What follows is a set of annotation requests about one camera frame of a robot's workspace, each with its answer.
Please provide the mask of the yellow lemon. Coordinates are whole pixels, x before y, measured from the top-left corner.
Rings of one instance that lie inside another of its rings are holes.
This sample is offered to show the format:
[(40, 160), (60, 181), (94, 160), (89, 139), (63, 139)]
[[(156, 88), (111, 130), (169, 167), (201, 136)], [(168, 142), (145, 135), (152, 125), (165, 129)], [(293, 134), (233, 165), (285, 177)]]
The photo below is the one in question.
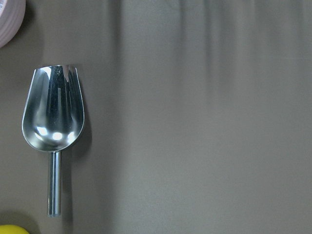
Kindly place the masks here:
[(0, 225), (0, 234), (29, 234), (23, 227), (16, 225)]

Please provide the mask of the pink bowl of ice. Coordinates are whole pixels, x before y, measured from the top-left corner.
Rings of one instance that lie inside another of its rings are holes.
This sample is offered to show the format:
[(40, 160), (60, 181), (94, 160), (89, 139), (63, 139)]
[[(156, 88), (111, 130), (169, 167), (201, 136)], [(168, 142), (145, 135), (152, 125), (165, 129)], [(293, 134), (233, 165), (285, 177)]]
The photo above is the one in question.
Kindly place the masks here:
[(21, 27), (26, 0), (0, 1), (0, 47), (5, 46)]

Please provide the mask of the steel ice scoop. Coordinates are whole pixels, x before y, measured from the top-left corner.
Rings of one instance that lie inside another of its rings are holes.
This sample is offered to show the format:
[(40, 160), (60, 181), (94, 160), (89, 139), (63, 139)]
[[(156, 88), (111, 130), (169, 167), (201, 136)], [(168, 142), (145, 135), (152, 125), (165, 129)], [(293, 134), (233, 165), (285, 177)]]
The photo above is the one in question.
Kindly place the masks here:
[(22, 134), (34, 149), (49, 154), (47, 215), (61, 214), (61, 155), (79, 138), (85, 122), (76, 67), (53, 65), (34, 70)]

